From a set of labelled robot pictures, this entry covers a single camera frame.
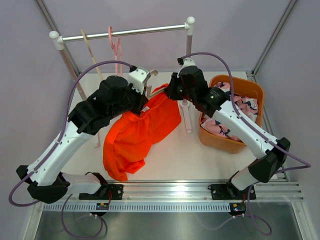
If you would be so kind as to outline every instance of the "pink hanger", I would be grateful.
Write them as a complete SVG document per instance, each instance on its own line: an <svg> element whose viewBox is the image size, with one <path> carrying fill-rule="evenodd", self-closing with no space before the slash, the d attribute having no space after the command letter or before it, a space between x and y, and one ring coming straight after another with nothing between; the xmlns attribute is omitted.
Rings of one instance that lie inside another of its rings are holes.
<svg viewBox="0 0 320 240"><path fill-rule="evenodd" d="M108 37L109 37L109 42L110 42L110 46L114 52L114 59L118 60L118 50L120 50L120 60L122 61L122 48L121 48L121 43L120 43L120 37L118 37L118 39L116 40L116 45L114 44L114 42L112 41L112 26L108 27ZM120 75L122 77L122 64L120 64ZM118 75L118 64L115 64L115 74Z"/></svg>

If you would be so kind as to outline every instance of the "plastic bin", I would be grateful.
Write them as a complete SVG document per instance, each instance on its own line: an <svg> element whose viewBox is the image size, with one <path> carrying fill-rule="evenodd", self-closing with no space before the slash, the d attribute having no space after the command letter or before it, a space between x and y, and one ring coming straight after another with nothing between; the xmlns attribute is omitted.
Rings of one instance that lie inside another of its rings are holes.
<svg viewBox="0 0 320 240"><path fill-rule="evenodd" d="M265 93L262 87L253 81L248 81L238 77L232 77L234 84L234 92L242 97L255 98L258 103L258 114L255 123L261 127L263 120L264 104L265 104ZM211 79L210 87L213 87L218 82L230 83L228 75L218 75ZM207 132L201 127L201 119L203 113L199 117L199 139L202 144L217 149L224 150L231 154L240 153L246 145L243 142L235 141L229 138L216 136L212 133Z"/></svg>

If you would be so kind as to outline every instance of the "white pipe joint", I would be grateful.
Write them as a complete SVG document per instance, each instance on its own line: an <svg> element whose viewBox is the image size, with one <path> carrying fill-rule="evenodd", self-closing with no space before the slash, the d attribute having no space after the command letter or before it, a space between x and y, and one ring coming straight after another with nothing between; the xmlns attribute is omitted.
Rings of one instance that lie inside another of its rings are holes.
<svg viewBox="0 0 320 240"><path fill-rule="evenodd" d="M64 43L60 40L62 38L57 31L51 31L49 37L52 39L55 48L59 51L65 48Z"/></svg>
<svg viewBox="0 0 320 240"><path fill-rule="evenodd" d="M194 24L195 24L195 18L193 16L190 16L186 19L185 24L185 29L186 29L186 34L188 36L192 36L194 34Z"/></svg>

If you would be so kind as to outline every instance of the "red cloth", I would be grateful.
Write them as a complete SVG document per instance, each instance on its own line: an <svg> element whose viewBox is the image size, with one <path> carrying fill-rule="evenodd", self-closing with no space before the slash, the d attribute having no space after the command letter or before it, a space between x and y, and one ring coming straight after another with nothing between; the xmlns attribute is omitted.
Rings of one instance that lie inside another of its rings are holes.
<svg viewBox="0 0 320 240"><path fill-rule="evenodd" d="M141 115L129 111L122 114L105 137L103 165L115 180L127 181L126 173L134 174L142 168L152 144L163 140L181 122L177 101L163 92L151 98L144 109L148 110Z"/></svg>

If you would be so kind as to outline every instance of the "wall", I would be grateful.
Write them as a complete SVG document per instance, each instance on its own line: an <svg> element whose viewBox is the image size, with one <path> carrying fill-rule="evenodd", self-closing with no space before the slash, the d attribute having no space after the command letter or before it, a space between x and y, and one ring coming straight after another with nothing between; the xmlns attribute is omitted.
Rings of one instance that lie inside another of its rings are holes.
<svg viewBox="0 0 320 240"><path fill-rule="evenodd" d="M298 2L257 74L272 129L291 141L293 154L312 165L289 176L299 182L315 227L320 226L319 9L320 1ZM287 165L298 164L288 159ZM320 229L316 231L320 238Z"/></svg>
<svg viewBox="0 0 320 240"><path fill-rule="evenodd" d="M45 0L60 34L79 36L114 31L181 25L195 17L192 51L213 52L232 70L251 70L258 61L289 0ZM108 39L90 41L97 61L114 58ZM123 59L148 69L172 71L186 53L184 30L121 38ZM90 65L84 41L67 44L83 71ZM207 56L194 57L203 70L224 66ZM101 67L110 72L114 66Z"/></svg>
<svg viewBox="0 0 320 240"><path fill-rule="evenodd" d="M29 208L11 206L16 168L32 163L58 134L72 81L49 29L33 1L2 1L0 6L0 233L21 239ZM31 198L24 183L14 195Z"/></svg>

